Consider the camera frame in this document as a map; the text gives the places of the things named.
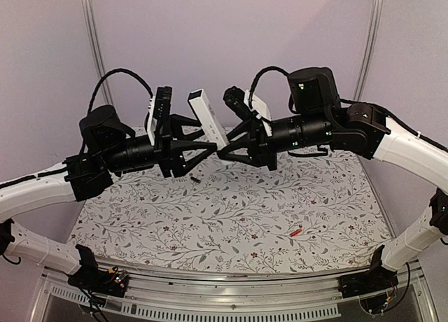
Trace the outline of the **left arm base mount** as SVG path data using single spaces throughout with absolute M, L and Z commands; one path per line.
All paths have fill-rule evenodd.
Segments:
M 80 269 L 68 275 L 68 284 L 79 289 L 123 298 L 129 283 L 129 273 L 117 266 L 101 270 L 94 253 L 85 246 L 75 245 L 80 254 Z

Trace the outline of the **white remote control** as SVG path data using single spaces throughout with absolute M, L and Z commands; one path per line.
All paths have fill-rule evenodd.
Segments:
M 204 89 L 193 91 L 188 96 L 188 104 L 201 124 L 207 139 L 221 150 L 229 144 L 225 130 L 214 113 Z

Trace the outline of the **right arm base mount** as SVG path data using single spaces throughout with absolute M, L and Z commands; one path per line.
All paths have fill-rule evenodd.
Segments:
M 398 285 L 396 271 L 383 267 L 382 252 L 384 245 L 375 250 L 367 271 L 341 276 L 338 279 L 338 291 L 343 298 L 352 298 L 381 290 L 394 289 Z M 381 314 L 391 301 L 391 296 L 381 294 L 360 301 L 361 308 L 369 314 Z

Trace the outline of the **red battery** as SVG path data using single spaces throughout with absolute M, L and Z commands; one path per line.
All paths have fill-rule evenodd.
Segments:
M 301 232 L 302 232 L 302 228 L 300 227 L 300 228 L 296 229 L 295 231 L 293 231 L 292 233 L 290 233 L 290 236 L 294 237 L 294 236 L 300 234 Z

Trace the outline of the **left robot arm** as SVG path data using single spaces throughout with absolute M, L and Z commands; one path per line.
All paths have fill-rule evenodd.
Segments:
M 101 195 L 113 185 L 112 176 L 138 172 L 158 165 L 165 177 L 181 177 L 217 149 L 198 141 L 201 131 L 184 134 L 183 125 L 199 122 L 179 115 L 168 116 L 159 138 L 137 136 L 122 123 L 115 108 L 103 105 L 80 122 L 86 149 L 65 161 L 1 184 L 1 254 L 17 256 L 59 270 L 90 290 L 104 284 L 104 275 L 90 249 L 61 244 L 31 232 L 14 217 L 46 206 L 82 202 Z

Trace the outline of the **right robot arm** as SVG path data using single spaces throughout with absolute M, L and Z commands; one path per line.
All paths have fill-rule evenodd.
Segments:
M 411 129 L 386 108 L 341 99 L 332 71 L 309 67 L 286 74 L 291 117 L 269 120 L 254 106 L 254 92 L 228 88 L 225 104 L 240 118 L 229 144 L 218 156 L 253 167 L 277 168 L 277 154 L 297 155 L 316 146 L 318 155 L 342 150 L 387 162 L 436 187 L 428 208 L 397 238 L 374 252 L 362 276 L 367 291 L 377 291 L 407 261 L 447 235 L 447 149 Z

